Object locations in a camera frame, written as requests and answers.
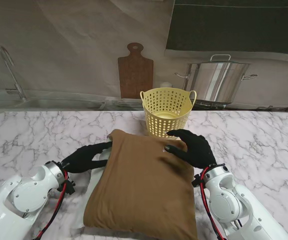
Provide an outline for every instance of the marble countertop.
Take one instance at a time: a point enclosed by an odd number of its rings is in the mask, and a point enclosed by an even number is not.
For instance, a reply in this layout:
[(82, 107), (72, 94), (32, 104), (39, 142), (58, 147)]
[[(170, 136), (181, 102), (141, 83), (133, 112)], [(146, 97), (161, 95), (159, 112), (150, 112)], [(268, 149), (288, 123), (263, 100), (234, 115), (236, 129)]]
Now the marble countertop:
[[(32, 176), (33, 167), (61, 161), (77, 148), (105, 141), (114, 129), (146, 135), (142, 111), (6, 112), (0, 114), (0, 183), (14, 174)], [(238, 183), (248, 187), (288, 232), (288, 113), (193, 111), (186, 129), (209, 141), (218, 163), (226, 163)], [(43, 240), (151, 239), (103, 229), (71, 229), (90, 173), (72, 174), (76, 193), (64, 199)], [(50, 219), (59, 194), (51, 192), (27, 239)], [(195, 189), (199, 240), (216, 239)]]

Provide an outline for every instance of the stainless steel pot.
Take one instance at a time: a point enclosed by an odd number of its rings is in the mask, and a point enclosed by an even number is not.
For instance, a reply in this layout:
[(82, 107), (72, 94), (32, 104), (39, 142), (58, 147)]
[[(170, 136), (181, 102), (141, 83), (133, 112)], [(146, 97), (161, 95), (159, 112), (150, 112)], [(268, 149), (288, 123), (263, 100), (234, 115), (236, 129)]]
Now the stainless steel pot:
[[(215, 56), (229, 57), (227, 61), (213, 61)], [(217, 103), (232, 103), (240, 83), (257, 77), (256, 74), (245, 76), (249, 63), (230, 61), (229, 54), (212, 55), (210, 61), (188, 64), (188, 71), (183, 89), (195, 90), (197, 99)]]

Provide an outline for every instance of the wall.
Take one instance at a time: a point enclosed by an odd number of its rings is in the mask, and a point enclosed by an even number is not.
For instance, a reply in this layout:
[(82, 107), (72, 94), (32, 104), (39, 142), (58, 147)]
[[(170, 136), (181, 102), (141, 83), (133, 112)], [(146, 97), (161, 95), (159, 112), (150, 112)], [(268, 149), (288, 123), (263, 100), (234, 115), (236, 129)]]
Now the wall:
[[(24, 89), (120, 96), (117, 58), (130, 42), (144, 45), (154, 60), (154, 86), (181, 88), (187, 63), (202, 59), (164, 56), (172, 0), (0, 0), (0, 45), (6, 47)], [(252, 63), (235, 101), (288, 104), (288, 62), (233, 59)], [(0, 88), (12, 86), (0, 57)]]

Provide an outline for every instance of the pillow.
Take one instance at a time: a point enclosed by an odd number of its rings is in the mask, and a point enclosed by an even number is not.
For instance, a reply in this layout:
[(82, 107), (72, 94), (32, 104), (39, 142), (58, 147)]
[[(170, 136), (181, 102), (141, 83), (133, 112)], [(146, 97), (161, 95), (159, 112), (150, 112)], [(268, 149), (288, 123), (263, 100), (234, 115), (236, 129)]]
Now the pillow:
[(114, 130), (107, 166), (84, 213), (87, 227), (142, 233), (164, 240), (197, 240), (194, 170), (163, 151), (181, 140)]
[[(99, 155), (98, 160), (106, 160), (109, 159), (110, 156), (110, 152), (111, 152), (111, 147), (108, 149), (104, 149), (103, 152)], [(73, 224), (71, 226), (72, 229), (80, 229), (82, 227), (84, 227), (84, 223), (83, 223), (83, 217), (84, 217), (84, 212), (85, 212), (85, 208), (88, 202), (88, 199), (90, 197), (90, 195), (92, 194), (94, 188), (96, 187), (96, 185), (98, 184), (100, 178), (102, 177), (102, 174), (104, 172), (105, 167), (100, 167), (97, 169), (93, 169), (91, 171), (91, 176), (90, 176), (90, 180), (89, 180), (89, 185), (87, 187), (87, 191), (84, 194), (84, 196), (82, 197), (82, 200), (77, 208), (77, 211), (74, 215), (74, 221)]]

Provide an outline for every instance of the basket handle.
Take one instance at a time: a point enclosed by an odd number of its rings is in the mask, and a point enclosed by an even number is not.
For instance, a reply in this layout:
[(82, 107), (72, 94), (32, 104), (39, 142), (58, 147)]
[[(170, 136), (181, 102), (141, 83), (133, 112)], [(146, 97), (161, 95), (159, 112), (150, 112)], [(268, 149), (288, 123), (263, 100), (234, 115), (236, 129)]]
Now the basket handle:
[(142, 99), (142, 101), (144, 102), (144, 91), (140, 91), (139, 95), (140, 95), (140, 98)]
[(195, 94), (195, 98), (194, 98), (193, 105), (192, 105), (192, 108), (193, 108), (193, 106), (195, 105), (196, 98), (197, 98), (197, 93), (196, 93), (196, 91), (194, 91), (194, 90), (190, 91), (190, 94), (191, 94), (191, 93), (194, 93), (194, 94)]

